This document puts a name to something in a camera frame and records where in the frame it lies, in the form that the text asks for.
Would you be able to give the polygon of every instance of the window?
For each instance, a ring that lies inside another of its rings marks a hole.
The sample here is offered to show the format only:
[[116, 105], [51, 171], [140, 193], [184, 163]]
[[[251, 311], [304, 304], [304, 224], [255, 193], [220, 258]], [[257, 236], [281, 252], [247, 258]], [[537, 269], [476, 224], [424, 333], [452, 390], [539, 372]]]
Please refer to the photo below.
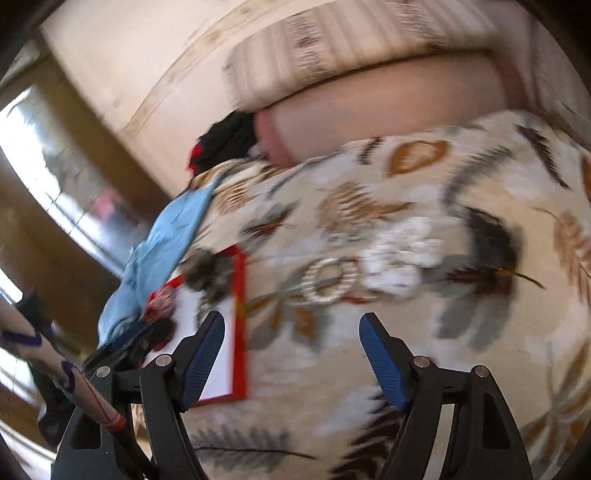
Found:
[[0, 147], [62, 230], [120, 276], [149, 226], [86, 158], [35, 86], [0, 112]]
[[[0, 294], [8, 303], [21, 301], [22, 292], [0, 270]], [[28, 364], [0, 348], [0, 383], [32, 405], [41, 404], [41, 395], [35, 387]]]

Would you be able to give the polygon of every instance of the clothing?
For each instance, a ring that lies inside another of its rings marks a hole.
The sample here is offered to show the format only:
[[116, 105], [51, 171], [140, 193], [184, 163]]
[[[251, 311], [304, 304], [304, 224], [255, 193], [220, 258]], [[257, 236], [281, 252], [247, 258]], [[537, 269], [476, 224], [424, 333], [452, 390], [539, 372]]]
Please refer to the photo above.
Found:
[[233, 158], [245, 158], [256, 143], [254, 115], [234, 111], [199, 138], [191, 152], [189, 169], [198, 175]]
[[184, 192], [160, 213], [125, 267], [121, 285], [100, 314], [99, 346], [136, 322], [150, 294], [168, 280], [193, 240], [219, 178], [199, 190]]

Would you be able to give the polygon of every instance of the purple tape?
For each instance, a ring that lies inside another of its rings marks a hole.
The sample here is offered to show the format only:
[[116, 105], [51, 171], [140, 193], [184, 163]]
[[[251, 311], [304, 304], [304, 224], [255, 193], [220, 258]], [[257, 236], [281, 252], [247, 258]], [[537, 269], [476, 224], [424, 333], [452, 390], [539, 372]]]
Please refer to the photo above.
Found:
[[68, 381], [66, 383], [62, 383], [61, 386], [64, 387], [64, 390], [66, 390], [68, 393], [74, 393], [74, 387], [76, 386], [74, 372], [72, 371], [73, 368], [74, 365], [72, 362], [68, 360], [62, 360], [61, 369], [68, 376]]
[[27, 346], [41, 346], [43, 343], [43, 337], [38, 332], [35, 332], [35, 336], [31, 336], [25, 335], [24, 333], [2, 330], [2, 338], [10, 343], [20, 343], [21, 345]]

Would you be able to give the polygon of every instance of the bedspread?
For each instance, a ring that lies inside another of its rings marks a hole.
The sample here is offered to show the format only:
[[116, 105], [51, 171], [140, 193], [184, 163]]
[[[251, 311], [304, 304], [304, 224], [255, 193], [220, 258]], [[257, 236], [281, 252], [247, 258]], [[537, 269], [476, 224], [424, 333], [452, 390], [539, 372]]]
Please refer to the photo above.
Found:
[[[442, 368], [488, 366], [535, 478], [549, 478], [591, 416], [590, 162], [540, 118], [505, 111], [291, 169], [253, 164], [223, 182], [193, 245], [247, 253], [249, 392], [184, 415], [208, 475], [375, 477], [402, 420], [359, 342], [359, 318], [375, 312]], [[410, 216], [430, 218], [444, 240], [443, 263], [423, 270], [414, 296], [372, 299], [356, 286], [321, 305], [302, 295], [307, 266], [358, 258]], [[370, 235], [347, 236], [359, 223]], [[441, 425], [450, 421], [445, 407]], [[425, 478], [439, 477], [446, 446], [440, 429]]]

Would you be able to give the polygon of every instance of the wall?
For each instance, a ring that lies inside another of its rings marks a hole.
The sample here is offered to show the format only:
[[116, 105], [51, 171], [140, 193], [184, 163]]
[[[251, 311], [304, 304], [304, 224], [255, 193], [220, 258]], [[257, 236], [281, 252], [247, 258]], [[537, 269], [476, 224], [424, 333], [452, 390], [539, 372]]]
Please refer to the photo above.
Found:
[[326, 0], [67, 0], [42, 32], [83, 98], [169, 194], [195, 139], [232, 110], [241, 39]]

